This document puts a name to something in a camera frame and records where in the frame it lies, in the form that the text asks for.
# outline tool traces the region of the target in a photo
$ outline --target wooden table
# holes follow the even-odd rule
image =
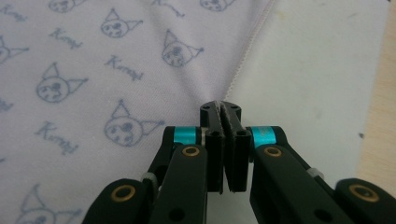
[[[358,177],[396,197],[396,1],[390,6]]]

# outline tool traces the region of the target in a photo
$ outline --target gold bushing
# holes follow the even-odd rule
[[[360,198],[369,203],[376,203],[379,201],[378,194],[370,188],[360,184],[349,186],[349,191],[357,198]]]
[[[122,185],[111,192],[111,200],[116,203],[126,202],[134,197],[136,189],[132,185]]]
[[[188,156],[188,157],[194,157],[197,156],[200,152],[198,147],[185,147],[181,151],[183,155]]]
[[[277,147],[266,147],[264,153],[271,157],[280,157],[282,155],[282,151]]]

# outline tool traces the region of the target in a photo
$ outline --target white cloth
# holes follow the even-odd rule
[[[0,223],[80,223],[221,100],[274,0],[0,2]]]

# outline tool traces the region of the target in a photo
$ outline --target brass ring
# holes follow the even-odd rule
[[[188,157],[194,157],[199,154],[199,148],[198,147],[185,147],[182,150],[183,155],[188,156]]]
[[[367,195],[363,194],[362,192],[358,192],[359,189],[365,190],[367,192]],[[360,198],[366,202],[369,203],[376,203],[379,201],[379,196],[378,194],[373,191],[372,189],[369,189],[363,185],[360,184],[354,184],[349,186],[349,191],[355,195],[357,198]]]
[[[126,195],[119,196],[117,193],[119,193],[120,190],[127,189],[129,190],[129,193]],[[117,187],[116,189],[111,192],[111,200],[113,200],[116,203],[123,203],[128,200],[130,200],[132,197],[134,197],[134,194],[136,193],[136,189],[132,185],[122,185]]]
[[[272,157],[280,157],[282,155],[282,151],[277,147],[266,147],[264,153]]]

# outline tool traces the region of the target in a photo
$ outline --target fabric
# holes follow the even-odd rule
[[[224,98],[273,0],[0,2],[0,223],[80,223]]]

